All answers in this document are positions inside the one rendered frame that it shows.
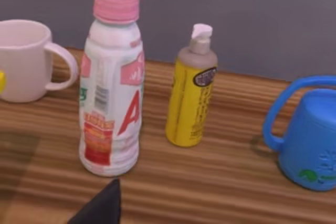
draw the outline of white mug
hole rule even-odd
[[[69,80],[51,82],[53,53],[69,66]],[[36,101],[49,90],[71,86],[78,76],[75,58],[52,42],[50,29],[39,22],[21,19],[0,22],[0,71],[6,76],[0,98],[8,102]]]

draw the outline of pink bottle cap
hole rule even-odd
[[[126,24],[139,19],[139,0],[94,0],[95,18],[114,24]]]

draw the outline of blue lid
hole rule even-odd
[[[314,89],[307,92],[301,102],[317,123],[336,130],[336,90]]]

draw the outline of wooden surface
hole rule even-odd
[[[59,58],[55,64],[54,79],[65,80],[67,67]],[[204,138],[185,149],[164,136],[172,71],[146,63],[141,154],[121,179],[122,224],[336,223],[336,191],[292,184],[262,143],[264,116],[286,83],[218,74]],[[110,181],[79,162],[78,89],[31,104],[0,102],[0,223],[66,223]]]

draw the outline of blue cup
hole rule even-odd
[[[306,92],[284,136],[271,133],[282,106],[296,90],[307,86],[336,86],[336,76],[294,81],[269,109],[262,132],[268,147],[279,152],[280,169],[290,180],[311,190],[331,190],[336,187],[336,90]]]

